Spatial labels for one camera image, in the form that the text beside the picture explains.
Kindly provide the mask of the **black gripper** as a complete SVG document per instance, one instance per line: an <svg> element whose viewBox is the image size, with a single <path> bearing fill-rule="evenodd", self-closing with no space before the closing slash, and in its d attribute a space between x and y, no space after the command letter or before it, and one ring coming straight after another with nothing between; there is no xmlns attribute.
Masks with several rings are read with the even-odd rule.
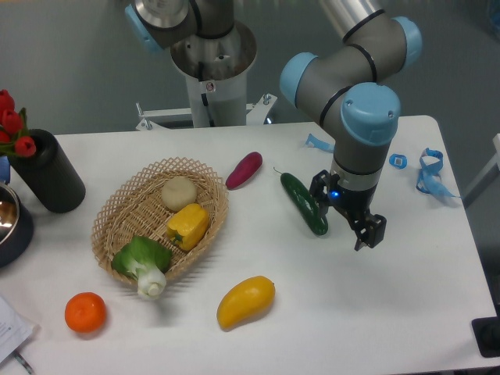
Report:
<svg viewBox="0 0 500 375"><path fill-rule="evenodd" d="M319 215L325 216L333 206L356 234L354 249L375 248L384 240L387 219L370 213L370 203L376 187L363 191L348 190L339 183L340 176L322 170L312 178L309 193L315 199Z"/></svg>

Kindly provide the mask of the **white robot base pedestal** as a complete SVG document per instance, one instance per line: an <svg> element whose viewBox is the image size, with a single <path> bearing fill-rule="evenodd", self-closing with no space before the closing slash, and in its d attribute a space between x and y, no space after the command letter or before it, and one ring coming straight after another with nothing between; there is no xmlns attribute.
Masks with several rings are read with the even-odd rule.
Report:
<svg viewBox="0 0 500 375"><path fill-rule="evenodd" d="M185 78L195 128L246 124L247 74L256 53L254 34L237 20L220 38L192 35L170 48Z"/></svg>

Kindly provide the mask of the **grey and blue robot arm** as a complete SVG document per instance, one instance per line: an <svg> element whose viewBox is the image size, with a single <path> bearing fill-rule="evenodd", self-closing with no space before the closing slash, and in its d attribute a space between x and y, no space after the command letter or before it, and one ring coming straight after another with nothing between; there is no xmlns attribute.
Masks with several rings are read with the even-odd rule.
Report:
<svg viewBox="0 0 500 375"><path fill-rule="evenodd" d="M325 1L342 48L328 57L300 53L280 75L282 95L334 139L331 167L310 192L321 214L337 210L358 247L375 247L386 220L370 211L388 149L398 128L398 96L383 85L422 51L419 28L391 18L376 1ZM126 16L144 46L170 51L184 75L196 127L246 122L246 75L257 47L234 16L231 1L132 1Z"/></svg>

